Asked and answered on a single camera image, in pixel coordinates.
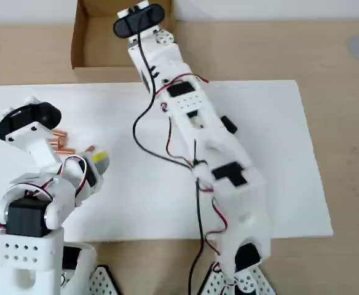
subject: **white wall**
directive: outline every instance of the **white wall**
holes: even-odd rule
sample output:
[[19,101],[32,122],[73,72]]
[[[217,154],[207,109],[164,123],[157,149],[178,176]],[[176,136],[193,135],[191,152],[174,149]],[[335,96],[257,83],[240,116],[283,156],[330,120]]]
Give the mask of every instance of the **white wall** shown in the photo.
[[[359,18],[359,0],[175,1],[180,20]],[[0,0],[0,23],[72,22],[75,10],[76,0]]]

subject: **cardboard box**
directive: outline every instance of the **cardboard box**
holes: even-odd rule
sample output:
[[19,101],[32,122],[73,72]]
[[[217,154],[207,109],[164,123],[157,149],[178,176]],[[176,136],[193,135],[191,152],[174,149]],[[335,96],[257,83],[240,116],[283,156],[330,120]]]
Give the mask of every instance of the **cardboard box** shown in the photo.
[[[112,31],[117,12],[141,0],[79,0],[71,45],[71,64],[80,83],[138,82],[140,77],[127,52],[127,39]],[[152,0],[165,9],[163,28],[174,32],[172,0]]]

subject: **perforated bracket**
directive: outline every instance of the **perforated bracket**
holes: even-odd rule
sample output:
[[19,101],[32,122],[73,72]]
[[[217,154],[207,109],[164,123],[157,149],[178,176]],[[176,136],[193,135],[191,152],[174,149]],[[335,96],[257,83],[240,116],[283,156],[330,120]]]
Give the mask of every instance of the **perforated bracket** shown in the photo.
[[90,295],[121,295],[107,266],[99,265],[89,280]]
[[214,272],[210,269],[198,295],[238,295],[238,293],[276,295],[257,266],[237,272],[234,284],[228,282],[222,271]]
[[155,34],[156,42],[163,44],[163,45],[169,45],[171,43],[174,43],[174,36],[169,31],[166,31],[165,29],[160,30]]
[[42,238],[7,235],[0,232],[0,267],[51,270],[61,259],[63,228]]

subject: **white plastic bracket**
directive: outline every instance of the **white plastic bracket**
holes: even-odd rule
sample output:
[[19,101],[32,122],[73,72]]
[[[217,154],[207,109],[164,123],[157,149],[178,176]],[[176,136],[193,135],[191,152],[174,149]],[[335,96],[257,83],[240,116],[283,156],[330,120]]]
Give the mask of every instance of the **white plastic bracket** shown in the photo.
[[236,283],[229,285],[223,272],[210,271],[199,295],[235,295],[235,288],[243,294],[276,295],[259,267],[253,266],[235,274]]
[[98,266],[89,280],[90,295],[120,295],[112,275],[106,267]]

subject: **white paper sheet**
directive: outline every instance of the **white paper sheet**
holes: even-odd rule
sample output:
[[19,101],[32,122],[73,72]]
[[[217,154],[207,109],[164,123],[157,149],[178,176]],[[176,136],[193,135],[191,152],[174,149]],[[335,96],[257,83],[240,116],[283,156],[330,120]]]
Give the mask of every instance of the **white paper sheet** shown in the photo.
[[[267,200],[275,238],[332,235],[322,182],[295,81],[212,82],[207,94],[220,115],[238,126],[238,139],[267,179]],[[69,241],[197,238],[195,189],[191,174],[141,151],[132,123],[148,105],[140,83],[22,85],[0,87],[4,109],[20,106],[29,95],[62,111],[59,129],[68,146],[91,144],[107,150],[111,166],[105,183],[65,222]],[[158,105],[140,122],[138,137],[164,153],[168,120]],[[172,153],[183,154],[173,129]],[[0,141],[0,198],[9,181],[36,171],[22,151]],[[202,198],[206,229],[218,222]]]

